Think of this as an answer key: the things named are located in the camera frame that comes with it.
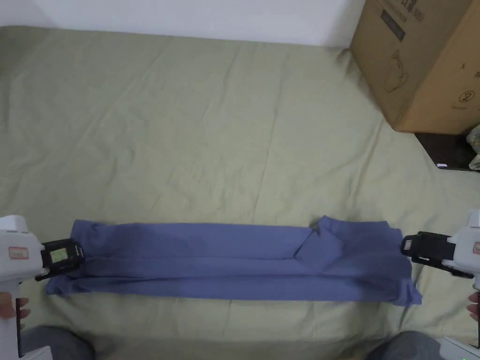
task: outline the wrinkled fabric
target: wrinkled fabric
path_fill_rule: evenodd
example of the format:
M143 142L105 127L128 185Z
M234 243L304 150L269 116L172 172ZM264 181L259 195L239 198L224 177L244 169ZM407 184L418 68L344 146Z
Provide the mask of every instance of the wrinkled fabric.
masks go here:
M323 217L311 229L77 220L71 238L85 264L51 279L48 294L421 304L402 234L387 222Z

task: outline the box label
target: box label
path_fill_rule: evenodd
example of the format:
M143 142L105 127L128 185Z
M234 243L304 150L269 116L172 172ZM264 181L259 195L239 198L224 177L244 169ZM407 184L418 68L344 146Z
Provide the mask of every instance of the box label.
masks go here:
M387 24L388 28L392 30L392 33L398 38L398 40L403 41L405 38L405 31L402 27L394 20L393 17L390 16L385 10L382 11L380 15L382 20Z

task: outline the finger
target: finger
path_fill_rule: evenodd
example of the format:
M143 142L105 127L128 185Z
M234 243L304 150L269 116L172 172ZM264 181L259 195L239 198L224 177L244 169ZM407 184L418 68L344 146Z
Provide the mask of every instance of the finger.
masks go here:
M477 314L477 305L476 304L470 304L467 306L467 310L470 311L472 314Z
M12 306L0 306L0 317L2 319L10 319L15 317L15 310Z
M26 304L28 304L28 302L29 302L29 299L27 299L27 298L21 298L21 299L20 299L20 307L21 307L21 308L24 307Z
M478 298L477 293L471 294L471 295L468 297L468 300L470 300L471 302L474 302L474 303L479 302L479 298Z
M0 305L12 302L12 295L8 292L0 292Z
M28 309L21 309L20 310L20 319L26 318L28 315L30 315L30 310Z

